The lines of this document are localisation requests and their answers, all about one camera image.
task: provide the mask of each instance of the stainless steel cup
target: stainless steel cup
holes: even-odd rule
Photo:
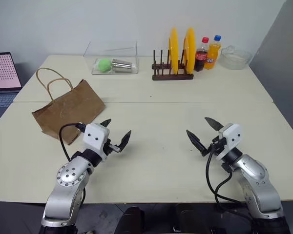
[[[112,69],[114,72],[130,73],[132,71],[132,63],[118,60],[118,59],[113,59],[112,60]]]

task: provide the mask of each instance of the table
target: table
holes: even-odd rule
[[[66,162],[59,141],[41,133],[31,112],[46,103],[15,102],[0,119],[0,201],[45,203],[58,168]],[[186,129],[208,145],[217,133],[205,122],[240,123],[238,148],[261,161],[283,200],[293,200],[293,130],[273,103],[106,103],[96,118],[112,118],[110,139],[132,130],[121,154],[112,153],[91,176],[85,202],[213,202],[205,180],[207,158],[190,143]],[[84,149],[82,137],[67,147]],[[210,168],[215,187],[227,176],[218,161]],[[243,200],[236,181],[221,194]]]
[[[232,71],[216,64],[212,70],[195,73],[194,80],[152,81],[152,57],[139,58],[136,75],[92,75],[83,56],[51,55],[42,67],[52,68],[76,86],[86,79],[104,102],[191,102],[191,103],[260,103],[272,102],[249,66]],[[58,78],[49,71],[40,71],[43,82]],[[50,85],[58,97],[69,91],[64,81]],[[27,82],[14,102],[49,102],[50,97],[35,75]]]

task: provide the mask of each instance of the red bottle label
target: red bottle label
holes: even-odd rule
[[[207,52],[198,51],[195,54],[195,59],[197,59],[197,60],[205,61],[206,58],[207,58]]]

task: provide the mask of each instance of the clear bowl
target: clear bowl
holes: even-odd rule
[[[251,57],[251,53],[230,45],[221,50],[219,63],[231,70],[241,70],[248,64]]]

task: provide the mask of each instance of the orange soda bottle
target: orange soda bottle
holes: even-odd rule
[[[212,69],[216,63],[216,60],[218,57],[218,50],[221,47],[221,44],[219,42],[220,38],[221,38],[221,36],[216,35],[214,37],[214,42],[209,44],[209,52],[207,54],[207,59],[204,64],[205,69],[208,69],[208,70]]]

